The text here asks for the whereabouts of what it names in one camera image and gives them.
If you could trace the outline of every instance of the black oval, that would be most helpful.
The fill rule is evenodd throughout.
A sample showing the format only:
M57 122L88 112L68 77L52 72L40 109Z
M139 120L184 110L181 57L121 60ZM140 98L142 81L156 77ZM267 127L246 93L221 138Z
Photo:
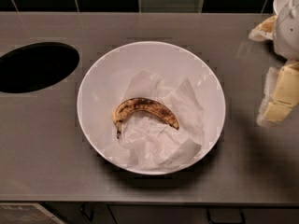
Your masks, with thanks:
M58 42L14 49L0 58L0 91L38 91L68 77L77 67L78 52Z

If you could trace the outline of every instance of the white paper towel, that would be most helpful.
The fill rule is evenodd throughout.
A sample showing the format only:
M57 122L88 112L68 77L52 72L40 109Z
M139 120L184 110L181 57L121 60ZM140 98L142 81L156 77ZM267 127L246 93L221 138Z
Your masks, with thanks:
M177 117L179 129L146 112L135 112L123 124L118 145L106 148L106 156L122 167L140 170L174 169L186 165L204 142L203 115L192 85L185 79L177 88L149 72L134 76L123 101L145 97L166 105Z

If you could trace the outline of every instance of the gray countertop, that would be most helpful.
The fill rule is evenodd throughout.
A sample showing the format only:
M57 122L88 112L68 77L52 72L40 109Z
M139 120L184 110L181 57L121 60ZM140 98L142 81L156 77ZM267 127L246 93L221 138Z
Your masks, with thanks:
M271 43L248 40L265 18L0 13L0 55L42 41L64 42L80 54L72 75L50 88L0 92L0 200L298 205L298 109L273 129L255 123L268 68L284 64ZM171 175L137 175L105 161L78 123L78 88L88 69L108 51L143 40L193 52L225 94L219 142L195 165Z

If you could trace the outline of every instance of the overripe banana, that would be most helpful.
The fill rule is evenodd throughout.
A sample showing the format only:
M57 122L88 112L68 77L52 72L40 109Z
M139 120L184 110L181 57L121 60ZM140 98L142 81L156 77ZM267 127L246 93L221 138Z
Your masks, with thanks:
M136 111L147 111L178 130L176 116L165 105L147 98L133 98L121 103L113 113L112 118L117 128L118 138L121 135L121 124Z

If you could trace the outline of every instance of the white plate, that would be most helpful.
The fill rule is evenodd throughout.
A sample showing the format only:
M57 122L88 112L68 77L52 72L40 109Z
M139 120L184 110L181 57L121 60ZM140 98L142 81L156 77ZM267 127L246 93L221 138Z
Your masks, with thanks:
M120 104L131 78L141 71L157 74L165 86L176 88L188 78L197 100L204 108L205 143L190 165L205 157L216 144L225 119L225 100L219 81L210 68L186 49L162 42L136 42L113 49L87 72L78 92L78 119L93 148L101 151L117 142L112 113ZM128 171L144 175L164 175L181 170Z

